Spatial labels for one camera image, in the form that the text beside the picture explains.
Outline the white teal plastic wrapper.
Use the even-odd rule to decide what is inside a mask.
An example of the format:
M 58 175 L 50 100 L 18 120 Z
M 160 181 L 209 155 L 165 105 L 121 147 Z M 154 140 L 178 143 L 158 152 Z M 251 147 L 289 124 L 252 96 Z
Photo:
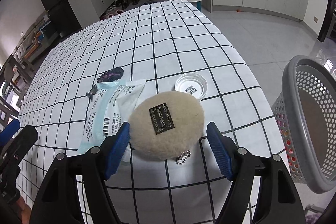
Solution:
M 97 83 L 88 108 L 79 153 L 100 146 L 128 121 L 145 87 L 145 80 Z

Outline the beige fluffy round pouch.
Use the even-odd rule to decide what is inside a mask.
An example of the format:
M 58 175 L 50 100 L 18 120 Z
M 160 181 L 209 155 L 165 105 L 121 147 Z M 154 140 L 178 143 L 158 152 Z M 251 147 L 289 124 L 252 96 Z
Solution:
M 144 100 L 128 122 L 133 149 L 157 160 L 176 159 L 202 137 L 205 112 L 190 94 L 169 91 Z

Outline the clear round plastic lid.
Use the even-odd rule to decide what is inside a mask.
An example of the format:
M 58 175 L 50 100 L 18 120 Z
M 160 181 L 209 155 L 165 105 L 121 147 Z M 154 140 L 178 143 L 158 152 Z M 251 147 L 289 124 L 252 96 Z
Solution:
M 174 89 L 177 92 L 190 94 L 201 101 L 206 96 L 208 84 L 198 73 L 184 73 L 176 80 Z

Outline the red crumpled plastic bag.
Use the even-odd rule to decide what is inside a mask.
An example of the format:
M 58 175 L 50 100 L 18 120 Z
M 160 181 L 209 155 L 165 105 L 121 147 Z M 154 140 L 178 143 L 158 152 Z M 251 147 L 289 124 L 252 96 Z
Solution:
M 286 156 L 288 159 L 291 174 L 295 174 L 296 171 L 298 170 L 298 165 L 297 165 L 297 159 L 296 159 L 296 155 L 295 155 L 295 151 L 293 147 L 293 142 L 292 142 L 289 127 L 288 127 L 289 124 L 286 118 L 286 114 L 283 112 L 280 112 L 280 108 L 277 107 L 274 115 L 275 115 L 278 127 L 280 129 L 282 141 L 284 142 Z

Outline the grey perforated laundry basket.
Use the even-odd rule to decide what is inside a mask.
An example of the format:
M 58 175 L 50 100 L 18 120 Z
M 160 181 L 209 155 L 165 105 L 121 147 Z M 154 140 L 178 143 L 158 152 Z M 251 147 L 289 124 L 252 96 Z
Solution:
M 298 170 L 291 177 L 321 194 L 335 188 L 335 79 L 313 59 L 293 57 L 272 105 L 286 114 Z

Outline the dark purple fish toy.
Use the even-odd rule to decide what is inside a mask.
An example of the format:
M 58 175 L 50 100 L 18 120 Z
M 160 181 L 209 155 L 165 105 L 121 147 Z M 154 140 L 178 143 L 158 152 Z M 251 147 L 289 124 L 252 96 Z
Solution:
M 91 87 L 90 91 L 86 93 L 86 96 L 90 101 L 93 101 L 93 96 L 98 92 L 98 83 L 112 83 L 120 80 L 124 74 L 122 67 L 116 67 L 105 71 L 98 79 L 97 82 Z

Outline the white black-grid tablecloth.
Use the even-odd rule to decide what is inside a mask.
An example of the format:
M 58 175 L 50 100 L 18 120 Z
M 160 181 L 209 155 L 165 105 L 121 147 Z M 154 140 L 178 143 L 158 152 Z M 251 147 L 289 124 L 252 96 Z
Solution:
M 28 205 L 54 157 L 76 154 L 99 75 L 121 67 L 124 81 L 145 80 L 139 101 L 174 89 L 183 73 L 207 81 L 206 123 L 254 155 L 283 154 L 275 118 L 250 68 L 219 29 L 182 0 L 145 5 L 96 22 L 53 48 L 19 112 L 38 140 L 21 162 L 17 186 Z M 206 137 L 183 163 L 153 161 L 133 151 L 106 184 L 123 223 L 214 223 L 230 182 Z

